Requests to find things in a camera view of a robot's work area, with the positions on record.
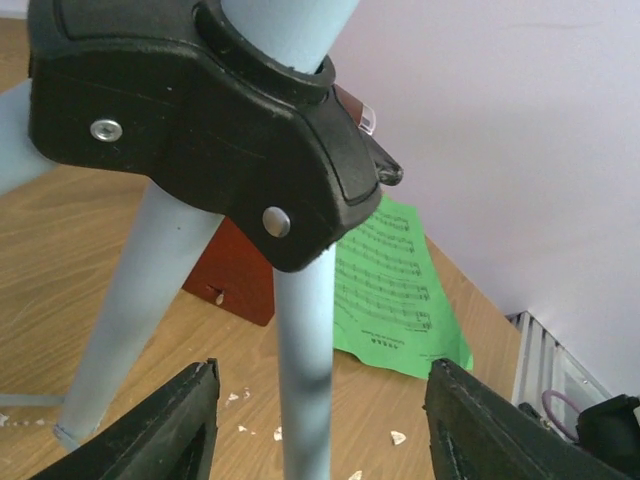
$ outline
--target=white wall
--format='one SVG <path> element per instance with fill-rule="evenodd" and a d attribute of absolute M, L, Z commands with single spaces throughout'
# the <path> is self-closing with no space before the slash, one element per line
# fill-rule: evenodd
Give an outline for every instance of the white wall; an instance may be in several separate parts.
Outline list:
<path fill-rule="evenodd" d="M 332 55 L 434 241 L 640 390 L 640 2 L 363 0 Z"/>
<path fill-rule="evenodd" d="M 0 0 L 0 17 L 25 18 L 28 0 Z"/>

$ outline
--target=paper scrap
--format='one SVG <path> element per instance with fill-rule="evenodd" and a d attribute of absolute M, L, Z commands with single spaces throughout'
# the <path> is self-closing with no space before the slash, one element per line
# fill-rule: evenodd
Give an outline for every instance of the paper scrap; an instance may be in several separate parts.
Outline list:
<path fill-rule="evenodd" d="M 473 357 L 427 249 L 415 207 L 382 198 L 338 242 L 334 346 L 361 362 L 427 378 L 447 357 Z"/>
<path fill-rule="evenodd" d="M 231 392 L 229 394 L 229 398 L 227 398 L 227 401 L 224 402 L 224 406 L 228 407 L 231 402 L 235 402 L 239 398 L 240 398 L 239 396 L 237 396 L 235 393 Z"/>
<path fill-rule="evenodd" d="M 391 430 L 391 441 L 395 446 L 398 446 L 401 443 L 404 443 L 406 439 L 407 439 L 407 436 L 404 433 Z"/>

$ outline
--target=red wooden block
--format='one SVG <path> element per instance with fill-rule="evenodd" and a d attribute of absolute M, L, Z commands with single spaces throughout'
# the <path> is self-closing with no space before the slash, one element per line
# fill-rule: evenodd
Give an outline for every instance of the red wooden block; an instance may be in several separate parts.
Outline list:
<path fill-rule="evenodd" d="M 183 288 L 257 325 L 267 325 L 275 311 L 271 265 L 229 218 Z"/>

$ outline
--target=wooden floor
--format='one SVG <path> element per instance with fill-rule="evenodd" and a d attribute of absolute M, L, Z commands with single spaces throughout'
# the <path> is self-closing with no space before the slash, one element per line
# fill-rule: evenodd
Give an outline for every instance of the wooden floor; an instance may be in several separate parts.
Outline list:
<path fill-rule="evenodd" d="M 26 77 L 26 45 L 22 22 L 0 20 L 0 92 Z M 0 392 L 66 392 L 145 183 L 131 175 L 58 168 L 0 198 Z M 520 335 L 436 247 L 430 249 L 474 352 L 475 375 L 510 396 Z M 216 357 L 222 396 L 211 478 L 280 479 L 281 444 L 273 439 L 280 425 L 276 352 L 274 322 L 256 327 L 183 292 L 103 425 L 188 363 Z M 421 409 L 425 381 L 366 367 L 340 352 L 335 359 L 332 478 L 363 470 L 364 480 L 432 479 Z M 232 392 L 240 399 L 225 405 Z M 28 478 L 64 455 L 51 434 L 57 409 L 0 412 L 9 416 L 0 428 L 0 478 Z M 239 425 L 249 432 L 239 432 Z M 408 440 L 392 446 L 391 430 Z"/>

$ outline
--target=white debris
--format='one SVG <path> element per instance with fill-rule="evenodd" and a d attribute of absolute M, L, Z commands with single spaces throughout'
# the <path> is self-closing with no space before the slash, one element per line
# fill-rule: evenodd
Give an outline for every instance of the white debris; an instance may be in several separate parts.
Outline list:
<path fill-rule="evenodd" d="M 407 436 L 404 433 L 396 432 L 395 430 L 391 430 L 391 441 L 394 445 L 398 446 L 403 443 L 407 439 Z"/>
<path fill-rule="evenodd" d="M 239 398 L 240 398 L 239 396 L 237 396 L 235 393 L 231 392 L 229 394 L 229 398 L 227 398 L 227 401 L 224 402 L 225 407 L 228 407 L 231 402 L 235 402 Z"/>

